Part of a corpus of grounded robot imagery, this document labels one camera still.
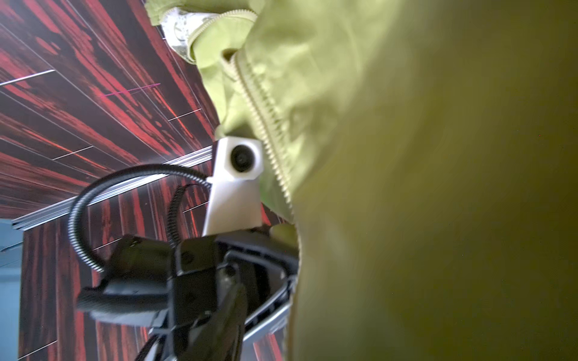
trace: green jacket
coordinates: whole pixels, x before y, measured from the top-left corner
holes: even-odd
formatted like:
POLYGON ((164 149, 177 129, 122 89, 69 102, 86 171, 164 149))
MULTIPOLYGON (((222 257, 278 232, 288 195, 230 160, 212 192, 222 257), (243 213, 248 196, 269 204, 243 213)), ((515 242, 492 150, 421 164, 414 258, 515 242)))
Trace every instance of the green jacket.
POLYGON ((173 6, 258 14, 188 60, 297 226, 289 360, 578 357, 578 2, 173 6))

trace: olive green fabric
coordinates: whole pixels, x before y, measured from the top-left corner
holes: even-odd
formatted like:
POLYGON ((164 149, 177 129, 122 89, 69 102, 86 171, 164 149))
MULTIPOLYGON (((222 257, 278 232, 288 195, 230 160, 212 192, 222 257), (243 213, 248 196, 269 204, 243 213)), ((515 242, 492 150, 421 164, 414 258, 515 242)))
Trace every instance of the olive green fabric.
POLYGON ((262 8, 235 58, 265 132, 233 76, 220 132, 265 134, 292 203, 289 360, 576 358, 577 13, 262 8))

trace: black lens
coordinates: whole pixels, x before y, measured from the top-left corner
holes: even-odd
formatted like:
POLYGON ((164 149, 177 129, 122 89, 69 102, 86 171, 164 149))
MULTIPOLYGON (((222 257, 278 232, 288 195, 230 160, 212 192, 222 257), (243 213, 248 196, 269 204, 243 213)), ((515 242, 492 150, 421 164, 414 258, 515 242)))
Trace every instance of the black lens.
POLYGON ((246 172, 253 167, 255 155, 248 146, 236 146, 231 152, 231 163, 237 172, 246 172))

